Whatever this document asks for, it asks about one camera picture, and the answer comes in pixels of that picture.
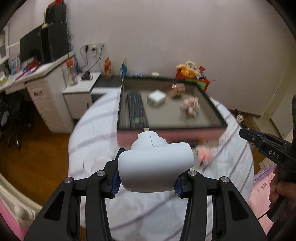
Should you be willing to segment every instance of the toy figure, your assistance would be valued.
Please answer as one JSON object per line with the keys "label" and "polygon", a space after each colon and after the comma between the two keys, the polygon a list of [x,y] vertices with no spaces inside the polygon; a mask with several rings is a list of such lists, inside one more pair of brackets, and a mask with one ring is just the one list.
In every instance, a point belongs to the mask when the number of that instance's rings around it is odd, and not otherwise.
{"label": "toy figure", "polygon": [[111,74],[111,69],[112,69],[112,65],[111,65],[111,61],[110,61],[110,58],[108,57],[106,60],[105,60],[105,63],[104,63],[104,76],[107,78],[107,79],[110,79],[112,74]]}
{"label": "toy figure", "polygon": [[187,61],[185,64],[180,64],[177,69],[181,70],[181,74],[187,78],[194,78],[200,76],[200,71],[195,71],[196,66],[193,61]]}
{"label": "toy figure", "polygon": [[180,97],[185,93],[185,85],[183,83],[170,83],[166,90],[170,97]]}
{"label": "toy figure", "polygon": [[196,117],[196,112],[199,107],[198,98],[191,96],[189,99],[184,99],[181,109],[188,112],[190,116]]}

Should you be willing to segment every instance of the drawer handle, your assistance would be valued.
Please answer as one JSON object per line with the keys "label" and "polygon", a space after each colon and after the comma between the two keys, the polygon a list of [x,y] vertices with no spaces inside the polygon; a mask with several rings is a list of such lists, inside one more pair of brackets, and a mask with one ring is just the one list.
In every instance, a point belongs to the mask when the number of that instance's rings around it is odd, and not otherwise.
{"label": "drawer handle", "polygon": [[35,96],[38,96],[38,95],[41,95],[41,94],[42,94],[42,91],[34,92],[34,95],[35,95]]}

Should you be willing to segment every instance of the white camera housing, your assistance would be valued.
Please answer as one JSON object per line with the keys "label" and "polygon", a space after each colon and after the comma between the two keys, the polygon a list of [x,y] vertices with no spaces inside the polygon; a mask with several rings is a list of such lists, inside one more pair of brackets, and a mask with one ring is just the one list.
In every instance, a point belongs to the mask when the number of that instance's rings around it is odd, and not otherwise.
{"label": "white camera housing", "polygon": [[178,176],[193,165],[188,143],[168,144],[153,131],[140,133],[131,149],[118,157],[122,185],[131,192],[174,190]]}

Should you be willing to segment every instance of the white wall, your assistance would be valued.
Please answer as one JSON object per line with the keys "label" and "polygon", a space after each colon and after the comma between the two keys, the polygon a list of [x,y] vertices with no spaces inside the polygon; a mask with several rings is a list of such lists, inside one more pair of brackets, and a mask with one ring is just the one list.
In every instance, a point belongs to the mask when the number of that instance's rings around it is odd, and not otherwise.
{"label": "white wall", "polygon": [[[49,2],[27,0],[10,21],[11,40],[41,24]],[[157,71],[171,77],[177,64],[193,60],[206,68],[209,79],[217,79],[209,85],[209,95],[230,109],[258,115],[271,99],[288,55],[296,49],[288,27],[266,0],[67,3],[77,53],[85,42],[106,40],[102,65],[109,56],[115,73],[127,58],[129,72]]]}

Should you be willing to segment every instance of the desk drawer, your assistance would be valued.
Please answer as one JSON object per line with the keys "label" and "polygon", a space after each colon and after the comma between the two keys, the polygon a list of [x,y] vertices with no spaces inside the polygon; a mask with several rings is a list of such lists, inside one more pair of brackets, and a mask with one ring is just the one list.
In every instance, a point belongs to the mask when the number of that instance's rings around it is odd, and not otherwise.
{"label": "desk drawer", "polygon": [[50,100],[52,93],[46,79],[36,80],[26,84],[32,100]]}
{"label": "desk drawer", "polygon": [[9,87],[5,90],[5,93],[8,95],[10,93],[13,93],[13,92],[16,92],[16,91],[19,91],[19,90],[22,90],[25,88],[25,83],[19,83],[17,85],[14,85],[12,87]]}

